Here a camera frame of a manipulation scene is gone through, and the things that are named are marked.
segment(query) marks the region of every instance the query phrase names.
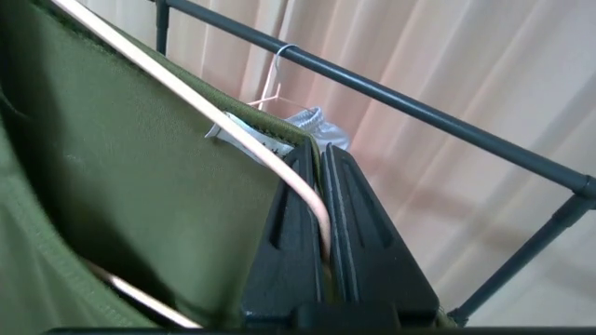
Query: clothes hanger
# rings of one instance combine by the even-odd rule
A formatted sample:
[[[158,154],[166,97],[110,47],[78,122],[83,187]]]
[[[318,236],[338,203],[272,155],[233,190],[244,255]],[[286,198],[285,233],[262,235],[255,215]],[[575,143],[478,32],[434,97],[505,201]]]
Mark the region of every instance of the clothes hanger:
[[[164,86],[171,89],[180,98],[195,107],[200,113],[204,114],[208,119],[213,121],[223,130],[227,131],[237,141],[242,143],[248,150],[261,159],[268,167],[270,167],[281,179],[290,185],[290,187],[304,199],[313,214],[318,219],[321,240],[323,244],[323,258],[325,261],[329,260],[330,246],[331,246],[331,226],[330,219],[325,205],[318,197],[317,193],[311,189],[298,174],[296,174],[290,167],[288,167],[275,154],[271,153],[260,142],[254,139],[249,133],[242,129],[239,125],[229,119],[222,111],[215,107],[212,103],[206,100],[203,96],[195,92],[192,88],[187,86],[176,75],[172,74],[165,67],[153,60],[145,54],[138,47],[133,45],[128,39],[118,33],[115,29],[110,27],[103,20],[98,18],[93,12],[88,10],[83,5],[75,0],[52,0],[54,4],[62,8],[65,12],[75,18],[77,21],[85,25],[88,29],[99,36],[103,41],[118,50],[122,55],[137,64],[144,71],[153,76],[156,80],[161,82]],[[94,273],[99,274],[102,278],[109,278],[105,272],[97,271],[94,268]],[[131,289],[129,286],[116,287],[125,292],[130,297],[138,300],[145,305],[153,305],[151,307],[155,311],[159,310],[159,306],[155,306],[156,301],[147,300],[146,297],[140,295],[139,290]],[[194,327],[194,325],[183,325],[184,327]]]
[[[303,110],[309,110],[309,108],[304,107],[303,105],[301,105],[300,103],[290,100],[290,99],[286,99],[283,97],[279,96],[279,92],[281,91],[281,72],[279,71],[279,58],[281,55],[281,53],[287,49],[288,47],[298,47],[295,44],[287,44],[283,47],[281,47],[278,52],[276,52],[276,55],[274,56],[274,58],[271,60],[271,64],[269,64],[269,71],[267,72],[267,79],[264,82],[264,87],[263,87],[263,91],[261,93],[261,98],[259,100],[253,101],[253,102],[249,102],[247,103],[249,106],[252,107],[256,107],[256,109],[258,110],[262,110],[264,107],[264,103],[268,102],[268,101],[284,101],[287,102],[289,104],[292,104],[294,106],[300,107]],[[272,80],[272,76],[273,76],[273,70],[275,69],[275,77]],[[267,94],[267,92],[269,91],[269,85],[272,85],[272,82],[276,84],[276,93],[271,96],[271,97],[265,97],[265,95]]]

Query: curtain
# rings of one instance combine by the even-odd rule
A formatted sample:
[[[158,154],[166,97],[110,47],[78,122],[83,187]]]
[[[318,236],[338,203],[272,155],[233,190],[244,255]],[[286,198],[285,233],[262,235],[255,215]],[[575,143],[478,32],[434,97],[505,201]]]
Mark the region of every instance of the curtain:
[[[155,46],[155,4],[79,0]],[[587,174],[596,174],[596,3],[198,0]],[[168,58],[240,99],[272,55],[172,10]],[[571,194],[287,60],[281,95],[343,128],[446,310],[462,303]],[[279,117],[295,107],[271,103]],[[596,325],[589,213],[505,285],[472,326]]]

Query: clothing tag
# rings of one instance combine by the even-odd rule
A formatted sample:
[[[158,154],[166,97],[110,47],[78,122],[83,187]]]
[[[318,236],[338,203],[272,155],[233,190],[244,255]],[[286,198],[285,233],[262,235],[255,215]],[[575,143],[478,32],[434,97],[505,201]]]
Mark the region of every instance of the clothing tag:
[[[226,114],[227,117],[229,117],[232,121],[234,121],[234,123],[241,126],[244,130],[251,134],[251,136],[253,136],[253,138],[259,141],[262,145],[264,145],[265,148],[269,149],[273,154],[276,154],[279,158],[284,158],[293,149],[291,145],[282,143],[260,133],[259,131],[244,123],[244,121],[237,118],[235,115],[228,112],[223,113]],[[232,136],[230,136],[230,134],[228,134],[225,130],[221,129],[217,125],[213,125],[213,127],[210,129],[207,135],[205,135],[206,139],[212,137],[226,141],[234,145],[242,152],[244,152],[244,154],[257,161],[259,164],[263,164],[263,162],[257,156],[251,153],[244,145],[242,145],[239,141],[234,139]]]

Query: black pipe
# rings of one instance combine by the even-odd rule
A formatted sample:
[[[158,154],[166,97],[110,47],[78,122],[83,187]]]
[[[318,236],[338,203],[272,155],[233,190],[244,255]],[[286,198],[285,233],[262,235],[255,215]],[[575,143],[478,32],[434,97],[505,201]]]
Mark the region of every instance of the black pipe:
[[[228,19],[221,14],[187,0],[166,0],[166,2],[173,8],[271,52],[277,53],[281,47],[287,45],[286,42],[280,41],[275,37],[261,33],[249,26]],[[590,186],[588,188],[586,187],[589,184],[589,176],[496,137],[487,131],[474,127],[418,100],[303,51],[299,47],[288,47],[280,56],[340,84],[351,87],[375,100],[399,109],[461,140],[472,143],[492,154],[496,154],[513,164],[567,187],[577,194],[596,197],[596,182],[591,182]]]
[[[156,0],[157,12],[157,41],[156,50],[162,55],[166,55],[166,47],[168,43],[168,27],[169,27],[169,6],[166,0]]]
[[[469,317],[493,294],[518,273],[540,251],[546,248],[565,229],[576,223],[587,211],[596,205],[596,200],[572,195],[549,221],[538,230],[521,248],[509,258],[491,277],[482,284],[460,307],[452,310],[450,316],[458,325],[464,326]]]

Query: green garment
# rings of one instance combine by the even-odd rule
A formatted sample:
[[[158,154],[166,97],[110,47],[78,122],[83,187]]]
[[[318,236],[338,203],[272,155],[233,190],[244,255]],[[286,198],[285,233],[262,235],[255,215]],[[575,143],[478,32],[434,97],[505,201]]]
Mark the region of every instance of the green garment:
[[[128,38],[252,127],[312,140]],[[48,1],[0,1],[0,93],[0,333],[156,325],[78,256],[237,325],[274,173],[204,139],[207,118]]]

